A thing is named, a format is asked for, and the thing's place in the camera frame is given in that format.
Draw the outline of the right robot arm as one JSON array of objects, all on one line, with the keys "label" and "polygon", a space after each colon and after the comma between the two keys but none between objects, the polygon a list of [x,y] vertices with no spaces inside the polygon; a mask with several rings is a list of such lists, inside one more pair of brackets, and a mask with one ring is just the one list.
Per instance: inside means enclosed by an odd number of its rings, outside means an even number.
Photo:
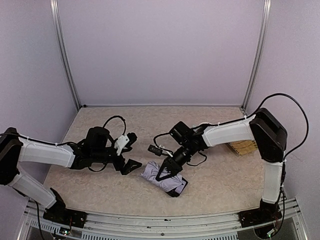
[{"label": "right robot arm", "polygon": [[188,127],[179,121],[168,134],[180,148],[165,158],[155,179],[160,182],[176,176],[183,165],[200,151],[228,144],[238,155],[255,150],[264,161],[264,187],[260,206],[278,204],[285,174],[287,131],[266,109],[260,108],[251,116],[224,123],[202,123]]}]

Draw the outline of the lavender folding umbrella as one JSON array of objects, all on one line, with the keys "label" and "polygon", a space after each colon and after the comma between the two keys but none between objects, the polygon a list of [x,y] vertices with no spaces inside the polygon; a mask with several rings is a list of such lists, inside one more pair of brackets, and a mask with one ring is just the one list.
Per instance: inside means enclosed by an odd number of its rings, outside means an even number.
[{"label": "lavender folding umbrella", "polygon": [[155,161],[150,161],[147,163],[143,173],[141,173],[140,176],[163,190],[170,197],[179,197],[189,182],[183,178],[180,173],[172,178],[156,181],[156,175],[158,174],[159,169],[160,166]]}]

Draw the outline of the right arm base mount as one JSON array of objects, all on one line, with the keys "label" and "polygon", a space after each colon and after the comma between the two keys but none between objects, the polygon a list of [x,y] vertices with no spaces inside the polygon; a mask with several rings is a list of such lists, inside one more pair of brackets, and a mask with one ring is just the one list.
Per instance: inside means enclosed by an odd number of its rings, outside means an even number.
[{"label": "right arm base mount", "polygon": [[240,211],[238,213],[239,221],[242,228],[260,225],[272,222],[282,218],[280,210],[271,213],[269,210],[260,210],[259,208]]}]

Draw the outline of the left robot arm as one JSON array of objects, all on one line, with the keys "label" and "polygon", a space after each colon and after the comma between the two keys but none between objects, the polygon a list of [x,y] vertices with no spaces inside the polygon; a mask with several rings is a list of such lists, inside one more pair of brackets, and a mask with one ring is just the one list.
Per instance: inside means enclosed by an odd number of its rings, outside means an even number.
[{"label": "left robot arm", "polygon": [[95,126],[78,143],[51,143],[20,135],[14,127],[9,127],[0,135],[0,183],[32,198],[47,213],[57,215],[66,209],[61,196],[23,171],[21,163],[49,164],[71,170],[83,170],[92,164],[112,164],[116,171],[127,175],[142,166],[122,155],[132,150],[131,145],[136,140],[133,132],[113,139],[109,130]]}]

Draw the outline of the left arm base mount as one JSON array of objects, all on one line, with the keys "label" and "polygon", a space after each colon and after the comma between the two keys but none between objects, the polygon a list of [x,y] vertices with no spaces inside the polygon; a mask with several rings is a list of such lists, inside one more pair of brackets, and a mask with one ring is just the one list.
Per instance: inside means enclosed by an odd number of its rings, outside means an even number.
[{"label": "left arm base mount", "polygon": [[69,208],[60,212],[46,209],[43,218],[54,223],[83,229],[87,220],[87,213]]}]

